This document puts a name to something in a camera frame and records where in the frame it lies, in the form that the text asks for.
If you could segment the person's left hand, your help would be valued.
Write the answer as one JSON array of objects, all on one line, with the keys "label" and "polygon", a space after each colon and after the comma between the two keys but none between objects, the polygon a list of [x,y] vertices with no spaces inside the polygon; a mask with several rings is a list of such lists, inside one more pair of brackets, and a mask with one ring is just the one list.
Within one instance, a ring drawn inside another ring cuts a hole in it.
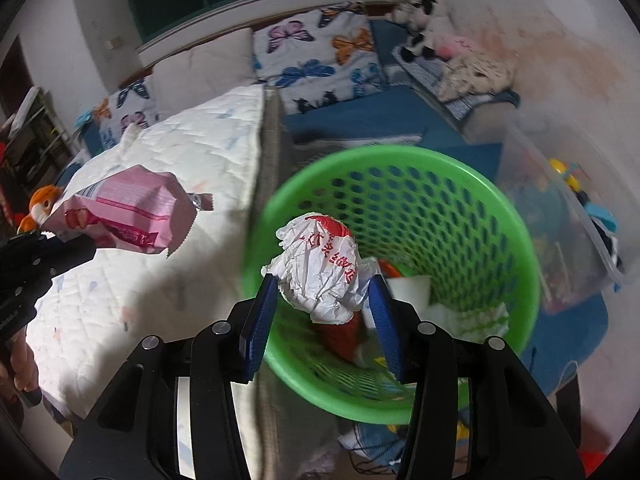
[{"label": "person's left hand", "polygon": [[11,366],[14,376],[1,365],[1,396],[10,400],[17,391],[32,392],[39,387],[39,372],[34,352],[26,341],[26,328],[23,327],[12,337]]}]

